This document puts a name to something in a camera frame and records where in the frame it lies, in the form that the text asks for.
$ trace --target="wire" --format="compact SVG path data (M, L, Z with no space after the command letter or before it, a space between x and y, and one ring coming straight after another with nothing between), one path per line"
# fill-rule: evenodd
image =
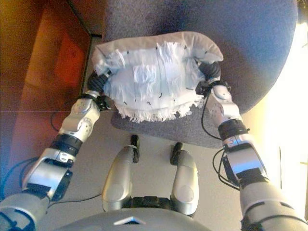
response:
M227 185L227 186L229 186L229 187L231 187L231 188L236 189L236 190L239 191L239 190L240 190L239 188L233 186L232 183L231 183L231 181L229 181L227 178L225 178L224 176L222 176L221 173L220 173L221 164L222 164L222 159L223 159L223 156L224 156L225 152L223 152L222 155L221 155L218 170L217 170L216 167L215 167L215 159L216 159L217 155L218 155L219 153L221 153L221 151L223 151L223 150L224 150L223 148L220 149L220 150L218 150L218 151L215 153L215 155L213 156L213 159L212 159L213 168L214 168L215 172L217 173L218 179L220 180L220 182L222 182L222 183L224 183L225 185Z
M218 150L218 152L215 153L215 155L213 156L213 159L212 159L212 165L213 165L213 168L214 168L214 170L215 170L215 172L216 172L217 174L219 174L219 172L218 172L218 170L217 170L216 167L215 167L215 158L216 158L216 156L217 156L222 150L223 150L223 148L220 149L220 150Z
M212 90L212 88L210 88L210 90L209 90L208 93L206 94L206 100L205 100L205 104L204 104L204 108L203 108L203 112L202 112L202 116L201 116L201 125L202 125L203 131L205 131L207 135L209 135L210 137L212 137L212 138L214 138L214 139L221 140L221 138L219 138L219 137L217 137L217 136L214 136L214 135L210 134L210 133L205 129L205 127L204 127L204 114L205 114L206 104L207 104L209 95L210 95L210 93L211 93L211 90Z
M76 101L77 99L76 98L73 98L73 99L69 99L68 101L66 101L64 104L63 104L63 107L66 107L70 102L72 101ZM59 130L54 126L53 124L53 119L55 117L55 115L60 112L60 109L59 110L56 110L54 112L52 112L51 116L50 116L50 125L52 127L53 130L55 130L56 132L58 132Z
M56 132L58 132L59 130L56 129L56 127L53 125L53 118L54 118L54 116L57 114L57 112L58 112L58 111L53 112L53 113L51 114L51 116L50 116L50 125L51 125L52 129L55 130Z
M19 186L20 186L21 188L22 188L22 186L23 186L23 178L24 178L24 173L25 173L26 168L27 168L30 164L36 162L38 159L39 159L39 158L36 157L36 158L34 158L33 160L29 161L29 162L23 167L23 169L20 171L20 174L19 174Z
M231 184L231 182L229 180L227 180L226 178L224 178L221 174L220 174L220 169L221 169L221 164L222 164L222 159L223 159L223 156L224 156L225 152L222 153L221 155L221 159L220 159L220 163L219 163L219 168L218 168L218 179L220 180L220 182L224 183L225 185L233 188L233 189L236 189L237 191L239 191L240 189L233 186Z
M4 200L5 199L5 195L4 195L4 187L5 187L5 184L8 180L8 178L10 177L10 175L13 173L14 169L19 167L20 165L24 164L24 163L27 163L29 161L32 161L34 159L36 159L37 157L34 157L34 158L30 158L30 159L27 159L27 160L23 160L23 161L20 161L18 162L16 165L14 165L10 170L9 172L5 175L4 179L3 179L3 182L1 184L1 188L0 188L0 200Z
M75 200L75 201L59 201L59 202L55 202L55 203L51 204L50 206L48 206L48 208L50 208L53 205L62 204L62 203L83 202L83 201L94 199L94 198L99 197L101 195L102 195L102 193L99 193L95 196L92 196L92 197L89 197L89 198L86 198L86 199Z
M220 149L218 152L215 153L215 155L213 156L213 159L212 159L212 165L213 165L213 168L215 170L215 172L218 174L218 176L220 176L222 179L224 179L225 181L227 182L230 182L228 179L226 179L225 177L223 177L221 174L220 174L220 171L218 171L215 167L215 159L216 159L216 156L222 151L224 150L223 148Z

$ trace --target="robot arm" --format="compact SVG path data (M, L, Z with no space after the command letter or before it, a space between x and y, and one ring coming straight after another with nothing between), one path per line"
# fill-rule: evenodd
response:
M98 97L92 90L81 95L51 146L27 173L22 193L0 203L1 230L34 230L49 202L63 198L73 175L70 168L100 116Z
M307 231L306 221L288 204L280 189L267 178L258 148L243 124L231 94L214 83L206 105L223 141L223 164L228 180L240 187L243 231Z

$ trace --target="silver robot arm segment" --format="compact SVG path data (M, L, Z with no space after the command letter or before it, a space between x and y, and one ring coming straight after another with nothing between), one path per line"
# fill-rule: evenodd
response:
M126 146L114 159L102 193L104 211L118 210L130 200L133 158L133 147Z
M16 230L26 227L35 230L46 214L49 202L64 196L73 175L70 167L100 116L96 103L98 96L99 93L91 90L81 95L51 146L27 173L22 193L11 195L0 203L1 230L8 230L2 224Z
M193 157L186 150L180 150L178 156L170 201L174 210L185 215L192 216L198 207L198 170Z
M267 178L256 142L248 134L227 87L214 85L208 97L206 107L226 152L223 164L228 180L240 187L242 230L308 231L306 221Z

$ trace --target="gray fabric seat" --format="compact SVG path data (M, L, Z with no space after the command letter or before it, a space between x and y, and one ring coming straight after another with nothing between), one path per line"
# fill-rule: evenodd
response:
M289 53L297 19L296 1L108 0L104 42L119 38L196 31L220 48L222 79L231 86L233 101L247 112L275 83ZM174 141L216 148L221 142L201 128L201 109L167 122L112 118L116 128ZM211 121L205 126L218 134Z

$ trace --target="white pillow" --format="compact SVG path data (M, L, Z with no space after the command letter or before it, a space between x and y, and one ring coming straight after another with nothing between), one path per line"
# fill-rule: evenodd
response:
M104 93L133 122L189 115L190 106L203 104L195 88L205 77L196 61L222 60L218 46L196 32L123 38L97 45L92 57L98 75L112 72Z

